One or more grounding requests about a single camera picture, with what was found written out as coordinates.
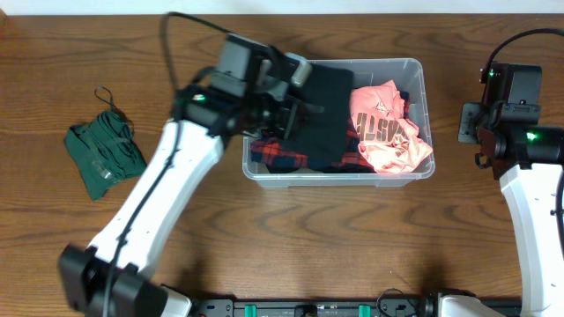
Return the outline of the black garment with tape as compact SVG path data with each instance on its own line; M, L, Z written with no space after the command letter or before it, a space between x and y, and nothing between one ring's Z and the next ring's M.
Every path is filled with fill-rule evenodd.
M315 160L339 161L345 154L353 80L351 70L315 64L298 89L303 103L282 147Z

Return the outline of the green garment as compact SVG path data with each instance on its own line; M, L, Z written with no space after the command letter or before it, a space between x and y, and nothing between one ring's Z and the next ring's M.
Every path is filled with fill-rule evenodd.
M108 109L88 123L69 127L63 142L76 164L86 191L93 201L101 199L108 189L121 181L138 177L146 162L134 143L132 122L115 106L114 96L105 86L94 90Z

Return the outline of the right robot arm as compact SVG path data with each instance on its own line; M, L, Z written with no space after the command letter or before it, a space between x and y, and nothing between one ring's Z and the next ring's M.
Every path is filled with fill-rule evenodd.
M563 130L539 125L542 69L493 63L482 100L464 104L458 141L500 183L514 227L522 316L563 314Z

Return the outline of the pink garment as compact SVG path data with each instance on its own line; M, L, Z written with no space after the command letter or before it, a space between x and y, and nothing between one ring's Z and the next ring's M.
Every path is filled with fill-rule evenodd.
M408 115L409 94L394 81L355 89L350 114L360 155L376 173L411 173L432 153Z

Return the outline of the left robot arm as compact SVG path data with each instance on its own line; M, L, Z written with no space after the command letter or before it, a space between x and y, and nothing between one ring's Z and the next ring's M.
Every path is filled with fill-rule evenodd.
M301 138L324 112L312 96L322 78L300 55L229 33L219 62L175 89L158 148L121 209L88 247L63 250L68 305L86 316L189 315L188 296L152 282L171 231L232 136Z

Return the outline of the red plaid flannel shirt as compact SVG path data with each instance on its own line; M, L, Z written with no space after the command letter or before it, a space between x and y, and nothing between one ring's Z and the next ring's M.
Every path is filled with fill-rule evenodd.
M274 138L263 137L251 143L251 160L264 164L270 173L293 173L310 169L319 173L375 173L375 170L360 155L359 139L352 117L346 133L346 148L343 157L336 162L311 159L303 154L285 150Z

